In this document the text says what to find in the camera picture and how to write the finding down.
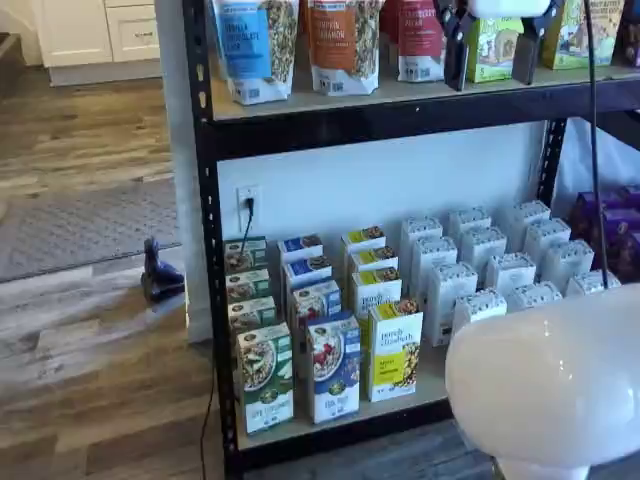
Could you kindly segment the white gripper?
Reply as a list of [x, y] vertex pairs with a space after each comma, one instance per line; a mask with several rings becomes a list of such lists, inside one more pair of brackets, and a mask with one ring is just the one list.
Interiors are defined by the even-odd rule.
[[435, 0], [438, 21], [446, 37], [444, 81], [455, 91], [464, 89], [469, 56], [468, 34], [477, 18], [522, 18], [512, 78], [531, 85], [543, 38], [563, 7], [560, 0]]

